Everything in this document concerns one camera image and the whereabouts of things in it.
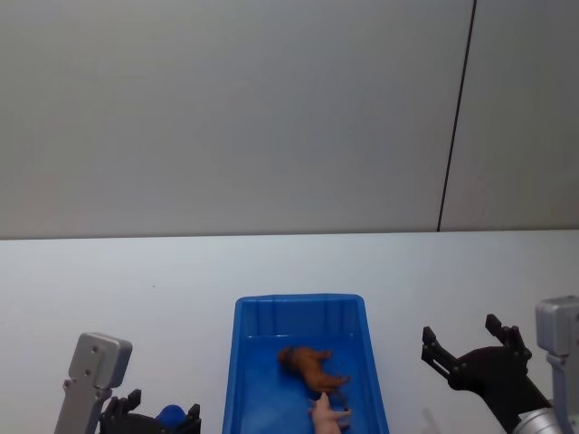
blue tray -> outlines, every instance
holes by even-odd
[[[313,433],[306,386],[278,366],[286,346],[334,351],[324,369],[351,377],[341,388],[352,410],[346,433],[389,432],[364,300],[316,294],[237,300],[223,434]]]

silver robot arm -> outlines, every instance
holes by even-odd
[[[94,434],[102,404],[122,383],[132,350],[129,341],[100,333],[79,337],[54,434]]]
[[[579,297],[536,305],[536,340],[553,367],[553,402],[563,434],[579,434]]]

robotic claw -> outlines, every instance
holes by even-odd
[[[487,315],[486,328],[502,346],[456,358],[425,327],[422,359],[452,389],[478,394],[509,434],[579,434],[579,297],[551,298],[536,306],[537,343],[553,366],[553,406],[527,377],[531,352],[518,327]]]
[[[54,434],[200,434],[200,408],[195,404],[185,415],[180,407],[165,407],[156,418],[131,413],[141,402],[141,391],[127,398],[112,397],[101,413],[112,388],[119,387],[133,346],[100,333],[84,333],[74,350],[64,381],[64,402]]]

